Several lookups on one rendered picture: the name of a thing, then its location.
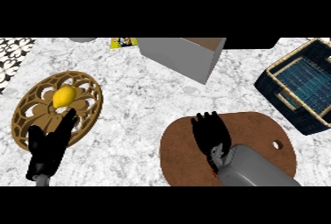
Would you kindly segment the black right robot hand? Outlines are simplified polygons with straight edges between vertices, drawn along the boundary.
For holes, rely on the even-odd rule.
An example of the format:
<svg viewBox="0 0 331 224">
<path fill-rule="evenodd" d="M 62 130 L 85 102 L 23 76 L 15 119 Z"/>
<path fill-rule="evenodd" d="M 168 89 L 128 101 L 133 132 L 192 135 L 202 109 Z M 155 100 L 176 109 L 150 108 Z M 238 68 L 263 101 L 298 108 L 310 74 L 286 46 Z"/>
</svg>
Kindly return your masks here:
<svg viewBox="0 0 331 224">
<path fill-rule="evenodd" d="M 190 119 L 190 125 L 201 153 L 207 157 L 213 172 L 217 173 L 232 146 L 230 133 L 223 119 L 215 112 L 198 113 Z"/>
</svg>

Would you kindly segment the black and white patterned tile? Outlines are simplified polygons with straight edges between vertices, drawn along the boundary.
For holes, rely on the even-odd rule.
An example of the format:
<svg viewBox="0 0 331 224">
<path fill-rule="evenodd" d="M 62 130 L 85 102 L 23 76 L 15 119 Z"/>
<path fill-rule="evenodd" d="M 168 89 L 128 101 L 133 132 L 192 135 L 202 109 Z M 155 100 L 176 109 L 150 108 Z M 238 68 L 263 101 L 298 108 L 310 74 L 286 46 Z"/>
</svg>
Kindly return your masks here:
<svg viewBox="0 0 331 224">
<path fill-rule="evenodd" d="M 0 38 L 0 94 L 16 75 L 35 41 L 35 38 Z"/>
</svg>

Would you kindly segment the round carved wooden trivet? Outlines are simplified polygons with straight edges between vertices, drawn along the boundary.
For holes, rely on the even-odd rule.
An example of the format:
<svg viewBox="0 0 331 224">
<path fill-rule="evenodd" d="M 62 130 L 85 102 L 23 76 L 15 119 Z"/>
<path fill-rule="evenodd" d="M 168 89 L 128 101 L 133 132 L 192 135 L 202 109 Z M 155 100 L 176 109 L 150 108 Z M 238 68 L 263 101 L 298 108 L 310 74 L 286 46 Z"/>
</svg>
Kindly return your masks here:
<svg viewBox="0 0 331 224">
<path fill-rule="evenodd" d="M 63 86 L 74 86 L 77 98 L 66 106 L 63 112 L 56 112 L 53 107 L 53 94 Z M 102 109 L 102 91 L 93 77 L 78 71 L 56 73 L 44 78 L 26 91 L 20 102 L 16 104 L 12 117 L 12 137 L 16 145 L 28 150 L 26 130 L 37 125 L 44 133 L 53 131 L 62 117 L 71 109 L 77 111 L 77 124 L 71 132 L 68 145 L 74 145 L 88 133 Z"/>
</svg>

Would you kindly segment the dark blue wicker basket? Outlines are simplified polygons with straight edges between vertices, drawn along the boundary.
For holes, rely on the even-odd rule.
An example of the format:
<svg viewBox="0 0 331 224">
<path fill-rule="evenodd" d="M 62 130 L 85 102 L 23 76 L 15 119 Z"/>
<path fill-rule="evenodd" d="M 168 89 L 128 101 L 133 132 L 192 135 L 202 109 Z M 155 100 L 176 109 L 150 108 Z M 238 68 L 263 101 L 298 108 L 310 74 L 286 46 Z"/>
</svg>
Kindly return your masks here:
<svg viewBox="0 0 331 224">
<path fill-rule="evenodd" d="M 331 129 L 331 43 L 310 39 L 264 70 L 254 87 L 303 135 Z"/>
</svg>

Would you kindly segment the yellow printed packet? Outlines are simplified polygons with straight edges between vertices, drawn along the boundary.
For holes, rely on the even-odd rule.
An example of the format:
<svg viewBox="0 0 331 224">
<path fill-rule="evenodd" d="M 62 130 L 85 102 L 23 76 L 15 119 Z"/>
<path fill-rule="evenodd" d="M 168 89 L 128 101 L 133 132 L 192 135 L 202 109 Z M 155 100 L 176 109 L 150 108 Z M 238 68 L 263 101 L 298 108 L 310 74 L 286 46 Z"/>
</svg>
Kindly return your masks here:
<svg viewBox="0 0 331 224">
<path fill-rule="evenodd" d="M 112 38 L 109 42 L 109 48 L 121 48 L 127 46 L 134 46 L 137 44 L 136 38 Z"/>
</svg>

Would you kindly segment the black appliance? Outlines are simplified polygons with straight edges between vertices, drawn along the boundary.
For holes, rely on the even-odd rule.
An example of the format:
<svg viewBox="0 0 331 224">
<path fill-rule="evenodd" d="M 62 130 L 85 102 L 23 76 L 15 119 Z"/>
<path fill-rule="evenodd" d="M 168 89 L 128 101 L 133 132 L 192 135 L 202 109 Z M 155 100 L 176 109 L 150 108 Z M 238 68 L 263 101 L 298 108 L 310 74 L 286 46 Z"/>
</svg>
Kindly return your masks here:
<svg viewBox="0 0 331 224">
<path fill-rule="evenodd" d="M 223 48 L 238 49 L 270 49 L 275 47 L 279 38 L 227 38 Z"/>
</svg>

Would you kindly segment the yellow lemon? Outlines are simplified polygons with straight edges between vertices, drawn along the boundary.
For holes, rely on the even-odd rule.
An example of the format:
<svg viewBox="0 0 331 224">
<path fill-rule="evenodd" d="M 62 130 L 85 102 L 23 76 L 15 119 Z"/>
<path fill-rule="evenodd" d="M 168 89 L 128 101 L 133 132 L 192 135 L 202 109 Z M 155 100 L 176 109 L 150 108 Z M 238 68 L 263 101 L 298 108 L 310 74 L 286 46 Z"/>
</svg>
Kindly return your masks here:
<svg viewBox="0 0 331 224">
<path fill-rule="evenodd" d="M 63 86 L 53 94 L 53 107 L 68 106 L 77 98 L 77 90 L 71 86 Z"/>
</svg>

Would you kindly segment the brown wooden cutting board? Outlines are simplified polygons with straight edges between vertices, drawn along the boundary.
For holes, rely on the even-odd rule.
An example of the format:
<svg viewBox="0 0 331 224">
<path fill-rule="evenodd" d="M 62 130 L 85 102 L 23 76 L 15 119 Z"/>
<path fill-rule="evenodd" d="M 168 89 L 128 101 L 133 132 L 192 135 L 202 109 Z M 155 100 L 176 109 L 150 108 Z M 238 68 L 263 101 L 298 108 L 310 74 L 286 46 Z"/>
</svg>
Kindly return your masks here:
<svg viewBox="0 0 331 224">
<path fill-rule="evenodd" d="M 292 178 L 295 151 L 276 121 L 257 112 L 220 114 L 232 144 L 248 145 Z M 192 117 L 177 119 L 159 140 L 159 166 L 171 186 L 221 186 L 195 143 Z"/>
</svg>

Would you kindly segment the grey open box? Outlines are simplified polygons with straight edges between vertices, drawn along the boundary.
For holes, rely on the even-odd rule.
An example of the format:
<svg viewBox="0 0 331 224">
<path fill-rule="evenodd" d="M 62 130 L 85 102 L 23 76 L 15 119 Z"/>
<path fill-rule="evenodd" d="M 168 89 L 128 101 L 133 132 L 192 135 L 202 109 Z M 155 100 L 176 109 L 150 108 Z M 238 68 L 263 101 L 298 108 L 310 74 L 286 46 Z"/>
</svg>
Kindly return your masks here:
<svg viewBox="0 0 331 224">
<path fill-rule="evenodd" d="M 137 38 L 140 54 L 204 84 L 226 38 Z"/>
</svg>

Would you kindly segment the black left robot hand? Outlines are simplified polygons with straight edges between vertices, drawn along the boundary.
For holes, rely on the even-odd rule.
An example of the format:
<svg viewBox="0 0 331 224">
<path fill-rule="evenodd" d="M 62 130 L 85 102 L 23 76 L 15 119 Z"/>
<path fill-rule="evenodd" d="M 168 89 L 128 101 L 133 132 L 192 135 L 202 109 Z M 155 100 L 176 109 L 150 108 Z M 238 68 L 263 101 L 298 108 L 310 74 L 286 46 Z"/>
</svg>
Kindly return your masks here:
<svg viewBox="0 0 331 224">
<path fill-rule="evenodd" d="M 56 174 L 77 121 L 77 111 L 71 109 L 53 132 L 44 134 L 35 125 L 28 128 L 28 150 L 32 154 L 25 174 L 28 180 L 37 181 L 40 176 L 49 179 Z"/>
</svg>

